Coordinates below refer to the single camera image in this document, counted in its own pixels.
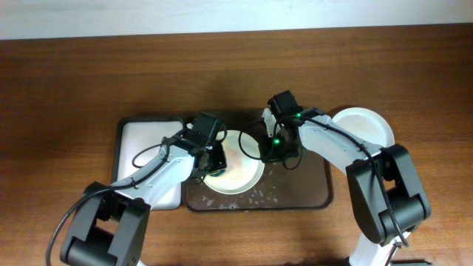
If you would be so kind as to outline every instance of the white background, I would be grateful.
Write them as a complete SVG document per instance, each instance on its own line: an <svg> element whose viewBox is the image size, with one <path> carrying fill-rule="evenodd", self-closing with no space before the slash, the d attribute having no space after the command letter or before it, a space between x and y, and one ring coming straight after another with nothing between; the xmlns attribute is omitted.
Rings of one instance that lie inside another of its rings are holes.
<svg viewBox="0 0 473 266"><path fill-rule="evenodd" d="M473 0L0 0L0 38L473 22Z"/></svg>

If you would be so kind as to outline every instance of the wooden table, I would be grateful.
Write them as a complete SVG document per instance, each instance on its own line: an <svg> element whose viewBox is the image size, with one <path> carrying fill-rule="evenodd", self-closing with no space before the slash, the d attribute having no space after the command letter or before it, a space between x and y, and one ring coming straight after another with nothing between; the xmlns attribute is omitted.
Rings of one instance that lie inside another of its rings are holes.
<svg viewBox="0 0 473 266"><path fill-rule="evenodd" d="M304 106L375 110L409 149L432 217L396 259L473 262L473 25L457 24L0 42L1 264L44 264L66 209L94 180L110 182L122 117L262 108L286 89ZM153 213L141 258L343 259L360 230L346 177L332 171L324 211Z"/></svg>

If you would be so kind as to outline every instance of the black placemat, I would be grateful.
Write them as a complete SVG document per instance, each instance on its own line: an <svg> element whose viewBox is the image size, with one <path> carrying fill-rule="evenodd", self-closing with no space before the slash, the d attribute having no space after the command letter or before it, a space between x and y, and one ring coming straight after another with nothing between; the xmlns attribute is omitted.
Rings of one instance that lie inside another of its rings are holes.
<svg viewBox="0 0 473 266"><path fill-rule="evenodd" d="M262 110L210 113L222 118L228 129L241 130L260 119ZM247 133L259 141L264 131L263 126L255 126ZM306 152L301 165L293 171L280 163L267 163L259 182L241 194L221 194L204 183L185 183L183 192L183 202L192 211L322 209L333 200L330 165L311 151Z"/></svg>

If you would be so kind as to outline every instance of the white plate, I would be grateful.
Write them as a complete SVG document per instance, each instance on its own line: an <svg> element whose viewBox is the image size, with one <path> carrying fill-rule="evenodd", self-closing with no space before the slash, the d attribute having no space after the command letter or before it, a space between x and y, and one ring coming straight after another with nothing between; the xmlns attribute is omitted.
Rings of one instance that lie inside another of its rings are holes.
<svg viewBox="0 0 473 266"><path fill-rule="evenodd" d="M222 194L238 194L253 188L265 170L261 160L253 160L243 154L238 145L239 131L228 130L227 137L222 143L227 159L225 173L218 177L208 175L204 183L211 189ZM242 135L243 149L251 156L259 157L258 143L249 134Z"/></svg>
<svg viewBox="0 0 473 266"><path fill-rule="evenodd" d="M394 134L382 116L365 108L348 108L333 117L333 122L366 141L383 147L394 145Z"/></svg>

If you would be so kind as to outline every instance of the wood grain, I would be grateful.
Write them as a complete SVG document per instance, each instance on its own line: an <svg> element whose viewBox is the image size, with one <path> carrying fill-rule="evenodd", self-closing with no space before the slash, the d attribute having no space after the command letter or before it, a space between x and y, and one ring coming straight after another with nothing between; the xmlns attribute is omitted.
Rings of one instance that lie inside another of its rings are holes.
<svg viewBox="0 0 473 266"><path fill-rule="evenodd" d="M473 25L145 35L0 42L0 257L43 265L57 222L109 183L117 122L138 114L262 108L291 89L325 110L363 106L406 146L432 204L397 259L473 262ZM153 213L148 265L343 259L360 231L332 167L324 211ZM54 265L59 265L59 236Z"/></svg>

